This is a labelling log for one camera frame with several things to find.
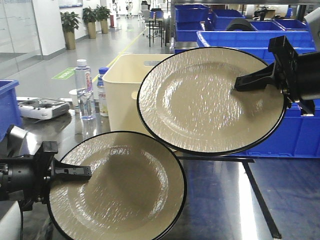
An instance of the cup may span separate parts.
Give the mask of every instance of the cup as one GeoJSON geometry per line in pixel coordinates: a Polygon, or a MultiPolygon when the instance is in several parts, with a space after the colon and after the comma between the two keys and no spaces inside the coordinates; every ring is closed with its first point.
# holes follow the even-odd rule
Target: cup
{"type": "Polygon", "coordinates": [[[79,102],[78,102],[78,96],[77,96],[77,89],[70,90],[69,95],[72,99],[72,105],[74,107],[74,111],[76,113],[79,113],[79,102]]]}

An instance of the potted plant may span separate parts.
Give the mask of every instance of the potted plant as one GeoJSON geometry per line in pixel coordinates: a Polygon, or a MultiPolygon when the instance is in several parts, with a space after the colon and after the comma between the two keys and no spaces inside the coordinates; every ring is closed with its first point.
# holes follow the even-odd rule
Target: potted plant
{"type": "Polygon", "coordinates": [[[96,6],[96,19],[100,21],[101,24],[101,32],[103,34],[108,33],[108,17],[110,16],[110,9],[106,6],[96,6]]]}
{"type": "Polygon", "coordinates": [[[96,21],[97,21],[97,13],[95,9],[91,7],[85,7],[82,10],[82,20],[86,25],[86,29],[88,30],[89,38],[96,38],[96,21]]]}
{"type": "Polygon", "coordinates": [[[68,50],[76,49],[75,29],[79,28],[79,14],[73,12],[60,12],[65,46],[68,50]]]}

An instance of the bottle cap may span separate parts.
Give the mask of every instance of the bottle cap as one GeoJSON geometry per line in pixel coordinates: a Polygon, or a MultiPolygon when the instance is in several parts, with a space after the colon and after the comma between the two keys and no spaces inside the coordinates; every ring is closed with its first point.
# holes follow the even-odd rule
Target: bottle cap
{"type": "Polygon", "coordinates": [[[99,68],[99,74],[105,74],[109,70],[108,67],[100,67],[99,68]]]}
{"type": "Polygon", "coordinates": [[[85,60],[85,59],[78,59],[77,61],[76,61],[76,65],[77,66],[87,66],[87,60],[85,60]]]}

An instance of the white device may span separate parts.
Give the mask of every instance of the white device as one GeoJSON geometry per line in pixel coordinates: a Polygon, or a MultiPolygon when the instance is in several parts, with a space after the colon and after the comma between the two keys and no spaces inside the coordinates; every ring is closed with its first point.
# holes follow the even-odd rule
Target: white device
{"type": "Polygon", "coordinates": [[[19,109],[22,117],[48,120],[67,113],[69,104],[61,100],[36,98],[20,102],[19,109]]]}
{"type": "Polygon", "coordinates": [[[316,50],[320,51],[320,7],[313,10],[306,16],[304,16],[305,21],[308,23],[309,31],[313,37],[316,50]]]}

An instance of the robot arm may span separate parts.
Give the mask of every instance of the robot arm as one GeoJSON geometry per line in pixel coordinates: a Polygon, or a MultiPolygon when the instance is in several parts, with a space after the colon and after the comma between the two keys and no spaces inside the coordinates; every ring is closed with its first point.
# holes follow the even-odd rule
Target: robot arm
{"type": "MultiPolygon", "coordinates": [[[[10,139],[11,132],[16,128],[9,128],[5,139],[10,139]]],[[[54,158],[57,153],[57,142],[43,141],[34,155],[12,157],[2,154],[0,201],[19,201],[22,211],[30,211],[35,202],[47,203],[53,180],[88,181],[91,178],[89,166],[59,162],[54,158]]]]}
{"type": "Polygon", "coordinates": [[[237,91],[264,89],[276,86],[291,103],[297,103],[301,114],[315,114],[315,99],[320,99],[320,52],[298,55],[286,36],[270,39],[268,51],[275,62],[266,68],[236,78],[237,91]]]}

